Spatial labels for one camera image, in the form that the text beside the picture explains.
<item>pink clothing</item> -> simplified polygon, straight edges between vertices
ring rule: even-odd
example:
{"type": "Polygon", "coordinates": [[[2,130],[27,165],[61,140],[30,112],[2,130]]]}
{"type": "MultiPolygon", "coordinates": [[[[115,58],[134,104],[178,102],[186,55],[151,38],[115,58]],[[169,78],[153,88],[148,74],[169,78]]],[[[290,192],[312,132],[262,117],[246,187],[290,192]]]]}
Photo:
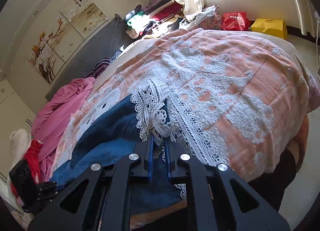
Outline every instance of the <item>pink clothing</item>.
{"type": "Polygon", "coordinates": [[[39,152],[42,181],[48,181],[50,170],[59,144],[70,117],[81,109],[89,96],[95,78],[74,79],[60,88],[52,100],[39,111],[33,122],[31,133],[43,146],[39,152]]]}

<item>flower painting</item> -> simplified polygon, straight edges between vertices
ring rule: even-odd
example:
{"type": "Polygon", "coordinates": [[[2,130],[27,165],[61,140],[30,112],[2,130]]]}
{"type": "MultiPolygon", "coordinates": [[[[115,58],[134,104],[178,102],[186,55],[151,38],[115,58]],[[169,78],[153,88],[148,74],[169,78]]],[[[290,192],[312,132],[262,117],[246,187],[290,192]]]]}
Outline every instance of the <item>flower painting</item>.
{"type": "Polygon", "coordinates": [[[28,60],[48,83],[52,83],[81,43],[107,20],[93,2],[70,1],[41,32],[28,60]]]}

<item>white cabinet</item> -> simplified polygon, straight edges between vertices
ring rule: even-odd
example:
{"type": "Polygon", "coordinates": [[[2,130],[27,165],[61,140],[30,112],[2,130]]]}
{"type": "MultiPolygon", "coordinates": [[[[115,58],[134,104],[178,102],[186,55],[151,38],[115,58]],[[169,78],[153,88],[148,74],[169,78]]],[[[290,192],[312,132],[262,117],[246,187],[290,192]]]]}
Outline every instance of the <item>white cabinet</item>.
{"type": "Polygon", "coordinates": [[[20,128],[31,133],[35,113],[22,101],[7,80],[0,82],[0,173],[8,176],[12,165],[10,134],[20,128]]]}

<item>white lace trim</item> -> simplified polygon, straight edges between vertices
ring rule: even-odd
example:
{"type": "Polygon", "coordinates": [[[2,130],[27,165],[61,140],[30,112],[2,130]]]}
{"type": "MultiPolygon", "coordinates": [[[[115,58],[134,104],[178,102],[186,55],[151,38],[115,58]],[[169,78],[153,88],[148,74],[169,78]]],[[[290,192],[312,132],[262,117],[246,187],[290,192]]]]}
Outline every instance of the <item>white lace trim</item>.
{"type": "Polygon", "coordinates": [[[157,143],[170,136],[178,128],[176,121],[166,123],[167,113],[162,107],[169,95],[169,89],[159,80],[150,79],[145,87],[139,86],[131,96],[137,112],[137,128],[140,129],[142,141],[148,139],[148,131],[152,129],[157,143]]]}
{"type": "Polygon", "coordinates": [[[175,184],[175,187],[180,189],[180,197],[181,198],[187,198],[187,190],[186,190],[186,185],[185,184],[175,184]]]}
{"type": "Polygon", "coordinates": [[[216,166],[219,163],[229,164],[227,149],[224,140],[220,137],[216,128],[203,131],[197,116],[175,93],[171,85],[168,113],[170,120],[178,121],[179,129],[172,133],[174,141],[186,146],[202,163],[216,166]]]}

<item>red cloth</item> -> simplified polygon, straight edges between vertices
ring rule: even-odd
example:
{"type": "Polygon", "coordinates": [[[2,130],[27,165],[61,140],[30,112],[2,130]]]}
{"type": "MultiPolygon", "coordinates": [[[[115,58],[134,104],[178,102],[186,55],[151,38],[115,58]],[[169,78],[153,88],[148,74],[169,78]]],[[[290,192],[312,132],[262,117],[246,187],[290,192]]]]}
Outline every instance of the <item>red cloth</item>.
{"type": "Polygon", "coordinates": [[[153,19],[156,21],[163,22],[167,17],[180,13],[182,5],[174,2],[172,5],[167,6],[157,13],[153,19]]]}
{"type": "MultiPolygon", "coordinates": [[[[31,175],[36,184],[41,182],[40,162],[38,157],[41,147],[42,147],[42,143],[40,143],[38,140],[33,139],[29,149],[23,156],[23,159],[27,159],[27,162],[31,170],[31,175]]],[[[12,183],[11,183],[11,190],[16,197],[19,196],[12,183]]]]}

